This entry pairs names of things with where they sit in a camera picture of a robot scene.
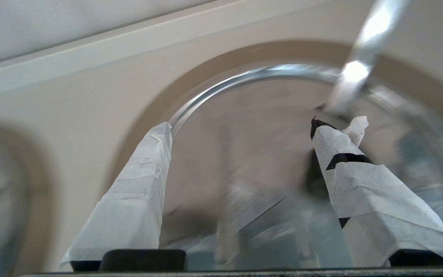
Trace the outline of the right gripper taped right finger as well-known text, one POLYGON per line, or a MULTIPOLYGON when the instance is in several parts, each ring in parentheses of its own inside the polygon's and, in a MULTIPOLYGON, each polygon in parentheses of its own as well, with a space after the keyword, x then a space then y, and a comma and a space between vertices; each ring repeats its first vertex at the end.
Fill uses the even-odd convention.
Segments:
POLYGON ((356 267, 443 266, 443 222, 385 165, 358 147, 366 116, 344 130, 313 118, 310 137, 356 267))

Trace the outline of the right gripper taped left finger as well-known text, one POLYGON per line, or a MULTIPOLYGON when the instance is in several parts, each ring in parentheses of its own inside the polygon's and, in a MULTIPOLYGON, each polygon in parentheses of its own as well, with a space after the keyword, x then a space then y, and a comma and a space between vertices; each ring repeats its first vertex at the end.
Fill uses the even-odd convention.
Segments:
POLYGON ((74 272, 182 272, 187 254, 160 249, 162 214, 171 162, 167 122, 139 142, 60 264, 74 272))

